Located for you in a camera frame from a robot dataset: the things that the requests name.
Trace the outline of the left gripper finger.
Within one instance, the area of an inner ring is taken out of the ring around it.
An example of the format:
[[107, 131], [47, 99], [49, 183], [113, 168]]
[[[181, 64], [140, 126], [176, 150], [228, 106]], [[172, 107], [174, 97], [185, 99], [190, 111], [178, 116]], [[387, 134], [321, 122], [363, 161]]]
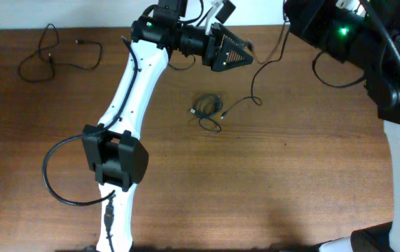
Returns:
[[223, 45], [224, 41], [227, 40], [234, 46], [237, 46], [239, 49], [245, 51], [245, 48], [247, 46], [247, 42], [242, 40], [239, 36], [231, 32], [229, 29], [227, 29], [224, 25], [220, 24], [220, 35], [219, 35], [219, 41], [220, 41], [220, 46], [219, 46], [219, 52], [223, 50]]
[[245, 50], [222, 49], [218, 52], [213, 63], [213, 71], [222, 72], [253, 63], [253, 57]]

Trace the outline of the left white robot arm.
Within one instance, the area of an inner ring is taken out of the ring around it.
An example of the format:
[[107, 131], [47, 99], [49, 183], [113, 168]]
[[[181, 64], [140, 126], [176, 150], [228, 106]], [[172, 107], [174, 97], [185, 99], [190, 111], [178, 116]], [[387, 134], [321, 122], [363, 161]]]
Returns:
[[172, 52], [197, 55], [212, 71], [249, 65], [245, 42], [224, 27], [235, 10], [231, 1], [213, 1], [204, 26], [181, 20], [186, 1], [159, 1], [132, 23], [130, 56], [118, 89], [96, 126], [86, 125], [82, 141], [103, 198], [102, 224], [94, 251], [130, 251], [135, 190], [149, 163], [141, 128], [146, 108]]

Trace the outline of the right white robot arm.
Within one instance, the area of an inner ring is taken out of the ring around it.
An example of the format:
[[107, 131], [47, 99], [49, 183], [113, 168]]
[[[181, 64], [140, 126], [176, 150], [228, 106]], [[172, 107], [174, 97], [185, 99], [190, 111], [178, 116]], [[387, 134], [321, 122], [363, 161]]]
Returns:
[[286, 1], [283, 10], [292, 34], [364, 72], [361, 81], [377, 106], [392, 158], [392, 221], [312, 250], [400, 251], [400, 0]]

